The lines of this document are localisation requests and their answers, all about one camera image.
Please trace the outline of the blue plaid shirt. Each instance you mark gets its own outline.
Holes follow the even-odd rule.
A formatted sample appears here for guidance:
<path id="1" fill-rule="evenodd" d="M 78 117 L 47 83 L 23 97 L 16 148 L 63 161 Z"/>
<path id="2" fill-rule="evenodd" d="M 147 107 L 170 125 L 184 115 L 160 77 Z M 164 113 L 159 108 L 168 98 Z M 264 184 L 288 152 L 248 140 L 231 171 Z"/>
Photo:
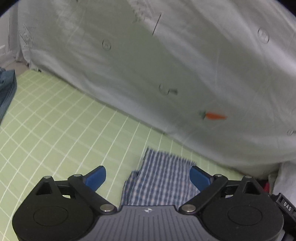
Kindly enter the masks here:
<path id="1" fill-rule="evenodd" d="M 125 181 L 121 206 L 163 206 L 182 204 L 200 193 L 190 181 L 195 163 L 162 151 L 147 148 L 142 166 Z"/>

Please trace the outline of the grey folded sweatshirt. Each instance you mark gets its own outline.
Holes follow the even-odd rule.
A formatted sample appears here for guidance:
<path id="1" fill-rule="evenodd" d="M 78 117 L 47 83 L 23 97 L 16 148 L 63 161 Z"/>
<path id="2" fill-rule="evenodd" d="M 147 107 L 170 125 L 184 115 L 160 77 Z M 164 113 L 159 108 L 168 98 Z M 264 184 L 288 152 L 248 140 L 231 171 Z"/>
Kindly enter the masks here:
<path id="1" fill-rule="evenodd" d="M 293 162 L 282 163 L 273 188 L 273 194 L 283 194 L 294 206 L 296 204 L 296 166 Z"/>

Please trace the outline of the red plaid garment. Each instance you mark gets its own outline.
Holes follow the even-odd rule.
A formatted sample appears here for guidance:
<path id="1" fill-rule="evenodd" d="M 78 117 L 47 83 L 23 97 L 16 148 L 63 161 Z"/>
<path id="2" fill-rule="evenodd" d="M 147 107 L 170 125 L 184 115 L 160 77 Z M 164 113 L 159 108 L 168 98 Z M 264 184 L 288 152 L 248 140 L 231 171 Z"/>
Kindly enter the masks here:
<path id="1" fill-rule="evenodd" d="M 268 194 L 271 194 L 272 193 L 272 186 L 270 184 L 270 178 L 269 178 L 269 176 L 266 179 L 266 183 L 264 184 L 263 189 Z"/>

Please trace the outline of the grey carrot print sheet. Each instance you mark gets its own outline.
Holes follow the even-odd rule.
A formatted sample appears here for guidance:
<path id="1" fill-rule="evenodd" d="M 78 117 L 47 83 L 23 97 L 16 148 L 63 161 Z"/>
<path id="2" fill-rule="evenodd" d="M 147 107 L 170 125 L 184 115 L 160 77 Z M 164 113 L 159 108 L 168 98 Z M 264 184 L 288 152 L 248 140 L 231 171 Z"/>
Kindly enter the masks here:
<path id="1" fill-rule="evenodd" d="M 295 160 L 295 15 L 279 1 L 20 1 L 31 67 L 260 175 Z"/>

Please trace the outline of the blue denim shorts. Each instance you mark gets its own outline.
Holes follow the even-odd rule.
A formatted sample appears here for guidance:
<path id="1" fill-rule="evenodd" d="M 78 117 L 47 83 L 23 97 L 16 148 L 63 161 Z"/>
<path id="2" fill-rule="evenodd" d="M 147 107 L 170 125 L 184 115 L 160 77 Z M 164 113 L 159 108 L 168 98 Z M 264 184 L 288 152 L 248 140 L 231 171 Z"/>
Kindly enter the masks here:
<path id="1" fill-rule="evenodd" d="M 0 119 L 2 122 L 17 90 L 15 70 L 1 68 L 0 88 Z"/>

